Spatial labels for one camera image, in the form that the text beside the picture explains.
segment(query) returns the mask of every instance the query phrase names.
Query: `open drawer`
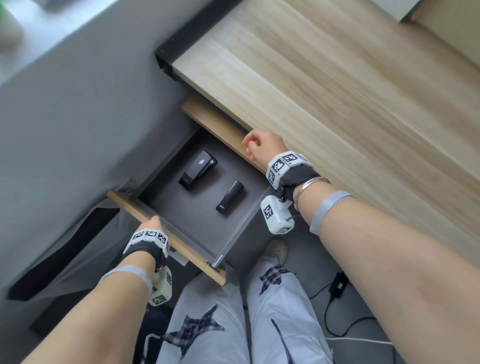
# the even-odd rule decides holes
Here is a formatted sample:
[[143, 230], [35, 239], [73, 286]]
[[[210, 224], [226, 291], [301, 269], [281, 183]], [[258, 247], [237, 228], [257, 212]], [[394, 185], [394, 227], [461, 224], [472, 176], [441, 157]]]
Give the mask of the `open drawer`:
[[[198, 96], [189, 97], [182, 109], [202, 128], [155, 172], [136, 197], [114, 191], [107, 195], [140, 222], [159, 215], [172, 256], [183, 264], [190, 260], [223, 285], [222, 259], [257, 213], [261, 200], [272, 191], [265, 169], [245, 154], [241, 145], [244, 131]], [[203, 150], [218, 164], [187, 191], [178, 181]], [[222, 215], [215, 207], [235, 180], [245, 188]]]

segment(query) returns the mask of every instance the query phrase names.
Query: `shoe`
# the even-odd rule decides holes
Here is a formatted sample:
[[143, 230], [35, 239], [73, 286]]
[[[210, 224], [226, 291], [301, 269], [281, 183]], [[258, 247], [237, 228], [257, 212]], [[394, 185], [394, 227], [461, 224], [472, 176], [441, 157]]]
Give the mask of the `shoe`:
[[287, 260], [288, 249], [283, 240], [273, 239], [265, 248], [264, 256], [276, 256], [280, 265], [283, 265]]

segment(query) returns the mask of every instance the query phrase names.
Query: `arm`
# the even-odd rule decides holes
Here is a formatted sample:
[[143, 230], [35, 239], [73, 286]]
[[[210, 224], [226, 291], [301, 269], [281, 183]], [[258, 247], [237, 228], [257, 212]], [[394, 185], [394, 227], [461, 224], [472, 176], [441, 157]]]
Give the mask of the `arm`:
[[[161, 230], [153, 217], [137, 231]], [[118, 267], [133, 265], [151, 279], [155, 259], [146, 252], [128, 255]], [[23, 361], [24, 364], [131, 363], [149, 292], [135, 274], [107, 276], [81, 300]]]
[[[279, 136], [260, 131], [250, 132], [243, 144], [264, 166], [287, 151]], [[309, 224], [320, 203], [335, 191], [325, 182], [303, 191], [298, 207]], [[335, 205], [318, 232], [407, 363], [478, 362], [476, 266], [359, 200]]]

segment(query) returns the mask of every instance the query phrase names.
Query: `black cable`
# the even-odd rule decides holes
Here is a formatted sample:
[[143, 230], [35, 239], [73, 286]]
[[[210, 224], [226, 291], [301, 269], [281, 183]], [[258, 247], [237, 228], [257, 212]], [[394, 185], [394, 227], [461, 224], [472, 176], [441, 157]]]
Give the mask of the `black cable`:
[[315, 298], [316, 296], [318, 296], [318, 294], [323, 291], [324, 289], [328, 288], [330, 285], [332, 284], [332, 282], [328, 283], [325, 287], [323, 287], [321, 290], [319, 290], [316, 294], [314, 294], [312, 297], [309, 298], [309, 300]]
[[358, 320], [353, 321], [353, 323], [345, 330], [345, 332], [344, 332], [343, 334], [338, 335], [338, 334], [332, 332], [332, 331], [328, 328], [328, 325], [327, 325], [327, 312], [328, 312], [328, 308], [330, 307], [330, 305], [332, 304], [332, 302], [333, 302], [333, 299], [332, 299], [332, 297], [330, 297], [330, 301], [328, 302], [327, 308], [325, 309], [325, 313], [324, 313], [324, 323], [325, 323], [325, 328], [327, 329], [327, 331], [328, 331], [331, 335], [335, 336], [336, 338], [344, 338], [344, 337], [348, 334], [348, 332], [350, 331], [350, 329], [351, 329], [352, 327], [354, 327], [354, 326], [355, 326], [357, 323], [359, 323], [359, 322], [362, 322], [362, 321], [365, 321], [365, 320], [376, 320], [376, 318], [375, 318], [375, 317], [372, 317], [372, 316], [367, 316], [367, 317], [359, 318]]

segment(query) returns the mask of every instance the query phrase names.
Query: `bangle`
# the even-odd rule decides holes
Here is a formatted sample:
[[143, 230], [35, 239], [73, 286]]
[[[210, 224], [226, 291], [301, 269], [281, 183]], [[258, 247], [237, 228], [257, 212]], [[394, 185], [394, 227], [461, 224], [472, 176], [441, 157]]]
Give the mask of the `bangle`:
[[152, 281], [148, 278], [147, 273], [143, 269], [137, 266], [123, 266], [120, 268], [112, 269], [110, 272], [107, 272], [102, 278], [100, 278], [100, 280], [97, 283], [97, 286], [101, 283], [101, 281], [103, 281], [110, 274], [117, 273], [117, 272], [130, 272], [139, 276], [147, 285], [148, 296], [150, 296], [150, 294], [152, 293], [152, 289], [153, 289]]
[[315, 178], [312, 178], [311, 180], [308, 180], [307, 182], [305, 182], [299, 189], [299, 192], [297, 193], [297, 198], [294, 199], [293, 201], [293, 206], [295, 207], [295, 209], [297, 211], [300, 211], [299, 208], [297, 207], [297, 203], [298, 203], [298, 200], [300, 198], [300, 195], [302, 194], [303, 191], [305, 191], [307, 189], [308, 186], [310, 186], [312, 183], [315, 183], [315, 182], [320, 182], [320, 181], [323, 181], [323, 182], [327, 182], [327, 183], [330, 183], [330, 181], [325, 178], [325, 177], [315, 177]]
[[320, 228], [320, 224], [324, 219], [325, 215], [327, 214], [330, 209], [339, 203], [340, 201], [346, 200], [347, 198], [355, 198], [351, 194], [345, 191], [336, 191], [333, 192], [330, 196], [328, 196], [325, 200], [322, 201], [320, 206], [318, 206], [317, 211], [313, 214], [312, 224], [310, 225], [310, 232], [318, 235], [318, 229]]

